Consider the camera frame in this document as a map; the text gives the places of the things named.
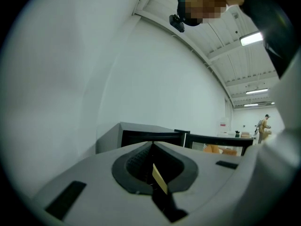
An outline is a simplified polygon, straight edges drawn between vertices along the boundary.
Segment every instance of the white wall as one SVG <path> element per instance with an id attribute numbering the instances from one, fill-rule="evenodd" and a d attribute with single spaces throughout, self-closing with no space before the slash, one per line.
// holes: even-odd
<path id="1" fill-rule="evenodd" d="M 255 125 L 257 125 L 258 121 L 263 119 L 266 114 L 270 116 L 268 125 L 271 126 L 272 134 L 277 134 L 284 130 L 285 127 L 282 118 L 275 106 L 234 110 L 232 130 L 245 131 L 253 134 L 255 132 Z"/>
<path id="2" fill-rule="evenodd" d="M 1 55 L 1 156 L 27 196 L 94 152 L 103 90 L 139 20 L 137 1 L 31 0 L 15 23 Z"/>
<path id="3" fill-rule="evenodd" d="M 140 20 L 113 67 L 98 117 L 101 136 L 120 121 L 216 136 L 225 95 L 201 60 Z"/>

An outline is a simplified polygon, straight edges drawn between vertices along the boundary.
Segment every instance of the black sleeve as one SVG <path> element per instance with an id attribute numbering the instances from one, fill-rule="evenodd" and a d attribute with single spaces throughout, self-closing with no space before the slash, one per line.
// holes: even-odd
<path id="1" fill-rule="evenodd" d="M 296 0 L 245 0 L 240 7 L 264 37 L 266 51 L 279 75 L 282 76 L 295 55 L 300 35 Z"/>

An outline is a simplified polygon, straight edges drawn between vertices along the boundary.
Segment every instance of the standing person in tan clothing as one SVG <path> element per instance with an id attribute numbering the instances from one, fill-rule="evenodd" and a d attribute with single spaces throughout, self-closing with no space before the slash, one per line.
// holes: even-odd
<path id="1" fill-rule="evenodd" d="M 258 140 L 258 144 L 261 143 L 262 141 L 262 136 L 263 136 L 263 133 L 264 133 L 264 129 L 265 128 L 271 128 L 271 126 L 268 126 L 267 123 L 268 123 L 268 118 L 270 116 L 268 114 L 265 115 L 264 119 L 261 121 L 261 124 L 260 124 L 260 127 L 259 127 L 259 140 Z"/>

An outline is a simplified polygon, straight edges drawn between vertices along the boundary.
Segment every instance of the tan shirt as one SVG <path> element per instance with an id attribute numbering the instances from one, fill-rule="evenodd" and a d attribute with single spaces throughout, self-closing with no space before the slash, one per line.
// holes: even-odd
<path id="1" fill-rule="evenodd" d="M 261 125 L 260 125 L 260 127 L 259 127 L 259 132 L 260 132 L 260 133 L 263 133 L 265 128 L 269 128 L 269 127 L 267 126 L 267 123 L 268 123 L 268 120 L 265 119 L 265 118 L 261 121 Z"/>

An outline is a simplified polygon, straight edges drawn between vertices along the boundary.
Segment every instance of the ceiling light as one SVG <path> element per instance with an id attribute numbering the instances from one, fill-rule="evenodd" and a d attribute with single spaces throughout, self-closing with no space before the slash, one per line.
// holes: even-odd
<path id="1" fill-rule="evenodd" d="M 248 104 L 248 105 L 244 105 L 244 107 L 249 107 L 249 106 L 258 106 L 258 104 Z"/>
<path id="2" fill-rule="evenodd" d="M 260 32 L 251 33 L 240 38 L 242 46 L 246 46 L 248 44 L 255 43 L 261 40 L 263 40 L 263 36 Z"/>
<path id="3" fill-rule="evenodd" d="M 247 91 L 246 94 L 254 94 L 254 93 L 260 93 L 260 92 L 265 92 L 268 91 L 269 89 L 257 89 L 257 90 L 252 90 L 252 91 Z"/>

